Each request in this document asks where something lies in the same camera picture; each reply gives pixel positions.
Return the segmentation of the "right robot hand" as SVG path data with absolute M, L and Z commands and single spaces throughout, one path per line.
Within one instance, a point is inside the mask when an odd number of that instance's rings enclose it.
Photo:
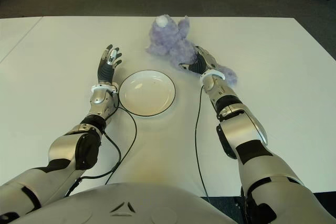
M 179 67 L 197 74 L 204 74 L 208 70 L 217 70 L 218 64 L 216 59 L 204 48 L 194 46 L 196 61 L 192 64 L 179 64 Z

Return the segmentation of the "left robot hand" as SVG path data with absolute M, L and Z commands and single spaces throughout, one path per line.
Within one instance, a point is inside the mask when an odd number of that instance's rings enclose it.
M 108 45 L 103 51 L 100 58 L 97 78 L 99 83 L 112 83 L 116 67 L 121 64 L 122 53 L 119 52 L 119 47 Z

